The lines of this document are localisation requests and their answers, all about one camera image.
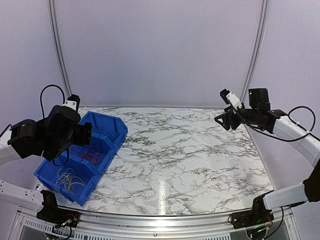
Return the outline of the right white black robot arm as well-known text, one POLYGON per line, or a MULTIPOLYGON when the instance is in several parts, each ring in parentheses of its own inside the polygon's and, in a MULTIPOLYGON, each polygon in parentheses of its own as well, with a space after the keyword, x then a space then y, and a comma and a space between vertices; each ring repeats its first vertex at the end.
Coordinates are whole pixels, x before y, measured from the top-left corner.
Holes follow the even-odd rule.
POLYGON ((268 90, 251 88, 248 91, 249 108, 230 90, 219 93, 228 105, 223 114, 214 118, 225 130, 236 130, 246 125, 266 137, 290 144, 312 166, 310 176, 302 183, 274 190, 253 200, 247 219, 252 224, 263 220, 268 211, 280 207, 299 206, 320 200, 320 139, 298 122, 289 113, 271 109, 268 90))

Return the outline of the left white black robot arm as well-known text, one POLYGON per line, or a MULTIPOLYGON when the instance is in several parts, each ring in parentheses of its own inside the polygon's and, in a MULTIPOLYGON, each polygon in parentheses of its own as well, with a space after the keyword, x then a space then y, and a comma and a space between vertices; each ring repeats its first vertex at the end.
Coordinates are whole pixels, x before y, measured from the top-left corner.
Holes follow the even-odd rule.
MULTIPOLYGON (((61 105, 54 105, 48 116, 35 121, 25 119, 14 125, 9 124, 0 134, 0 163, 2 165, 40 156, 51 162, 71 145, 85 146, 92 141, 92 124, 80 124, 78 113, 80 97, 72 94, 63 97, 61 105)), ((63 211, 58 208, 53 192, 31 190, 1 180, 1 201, 25 209, 40 212, 53 223, 63 219, 63 211)))

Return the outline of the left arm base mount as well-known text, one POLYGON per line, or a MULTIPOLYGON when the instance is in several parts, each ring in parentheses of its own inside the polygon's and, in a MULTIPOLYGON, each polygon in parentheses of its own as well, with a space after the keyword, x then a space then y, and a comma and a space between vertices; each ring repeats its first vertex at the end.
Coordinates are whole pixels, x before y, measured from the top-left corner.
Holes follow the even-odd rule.
POLYGON ((37 212, 36 218, 55 224, 58 228, 66 225, 71 228, 78 226, 80 213, 58 207, 56 196, 48 190, 41 190, 43 196, 42 209, 37 212))

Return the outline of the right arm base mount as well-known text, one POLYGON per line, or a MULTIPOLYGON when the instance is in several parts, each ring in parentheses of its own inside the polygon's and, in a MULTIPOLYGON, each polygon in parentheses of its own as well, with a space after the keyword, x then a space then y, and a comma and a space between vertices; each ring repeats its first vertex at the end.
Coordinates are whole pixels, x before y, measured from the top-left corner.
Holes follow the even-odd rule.
POLYGON ((240 229, 273 221, 274 215, 271 210, 266 209, 263 201, 265 195, 266 193, 255 197, 250 210, 231 213, 228 223, 233 225, 234 229, 240 229))

